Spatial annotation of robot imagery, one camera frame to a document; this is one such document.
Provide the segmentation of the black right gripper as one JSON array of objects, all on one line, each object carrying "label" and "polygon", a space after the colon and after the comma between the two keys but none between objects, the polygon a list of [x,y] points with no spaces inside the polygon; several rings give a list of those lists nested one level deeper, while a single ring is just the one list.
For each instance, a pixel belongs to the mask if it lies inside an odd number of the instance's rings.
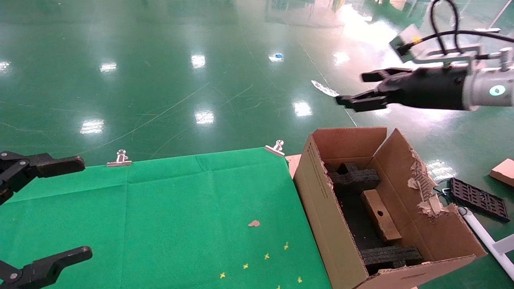
[{"label": "black right gripper", "polygon": [[377,90],[356,95],[338,95],[336,104],[356,113],[381,110],[387,104],[413,108],[465,110],[463,101],[466,66],[391,67],[361,73],[362,82],[380,82]]}]

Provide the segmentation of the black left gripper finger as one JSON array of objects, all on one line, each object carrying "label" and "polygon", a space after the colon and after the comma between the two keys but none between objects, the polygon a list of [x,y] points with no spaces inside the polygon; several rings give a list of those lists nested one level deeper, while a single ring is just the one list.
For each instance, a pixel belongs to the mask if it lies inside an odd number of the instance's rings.
[{"label": "black left gripper finger", "polygon": [[79,156],[54,159],[48,153],[20,155],[11,151],[0,154],[0,204],[36,178],[48,178],[85,170]]},{"label": "black left gripper finger", "polygon": [[64,268],[90,258],[92,258],[92,249],[81,246],[35,260],[21,269],[1,261],[0,287],[2,289],[42,289],[56,283]]}]

